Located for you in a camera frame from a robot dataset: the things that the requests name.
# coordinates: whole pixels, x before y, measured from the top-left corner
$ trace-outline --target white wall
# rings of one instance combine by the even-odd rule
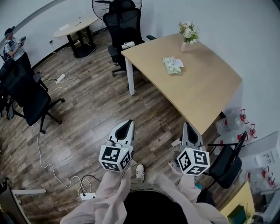
[[[243,79],[231,104],[246,109],[248,120],[256,123],[258,137],[280,130],[280,11],[274,2],[143,1],[143,37],[177,33],[179,21],[199,24],[200,41]]]
[[[77,17],[94,16],[91,0],[65,0],[45,10],[14,33],[16,38],[26,36],[24,49],[28,54],[31,66],[34,66],[54,49],[68,43],[67,37],[54,38],[53,33]],[[99,30],[102,21],[91,25],[93,31]],[[49,41],[54,40],[53,47]]]
[[[0,36],[4,37],[4,32],[8,28],[17,26],[32,13],[52,1],[54,0],[0,0]]]

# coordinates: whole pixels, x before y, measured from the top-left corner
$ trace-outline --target black table base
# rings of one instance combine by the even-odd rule
[[[90,55],[90,53],[96,48],[96,45],[93,43],[93,39],[92,39],[92,35],[91,35],[91,31],[90,31],[89,27],[86,27],[86,31],[87,31],[89,44],[84,43],[81,32],[77,31],[77,35],[79,37],[80,44],[81,44],[81,46],[78,48],[75,47],[75,44],[71,38],[71,35],[67,35],[67,38],[68,38],[71,48],[73,50],[74,56],[76,58],[86,57],[86,56]]]

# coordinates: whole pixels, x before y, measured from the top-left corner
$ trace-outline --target tissue box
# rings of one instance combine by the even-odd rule
[[[243,224],[247,220],[244,207],[238,205],[227,218],[230,224]]]
[[[175,65],[175,57],[163,58],[163,63],[166,67],[168,74],[181,74],[180,67]]]

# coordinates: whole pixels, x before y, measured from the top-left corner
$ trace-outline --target chair armrest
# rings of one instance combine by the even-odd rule
[[[112,57],[115,57],[115,56],[118,56],[118,55],[119,55],[119,53],[118,53],[117,50],[113,47],[113,45],[109,45],[109,46],[108,46],[108,51],[109,51],[109,53],[110,53],[110,55],[111,55]]]
[[[155,39],[156,39],[156,38],[155,38],[154,36],[152,36],[152,35],[148,35],[147,38],[148,38],[149,40],[155,40]]]

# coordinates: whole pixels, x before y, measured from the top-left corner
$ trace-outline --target shoe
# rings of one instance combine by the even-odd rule
[[[136,167],[136,179],[139,179],[141,183],[144,181],[144,166],[142,164],[139,164]]]

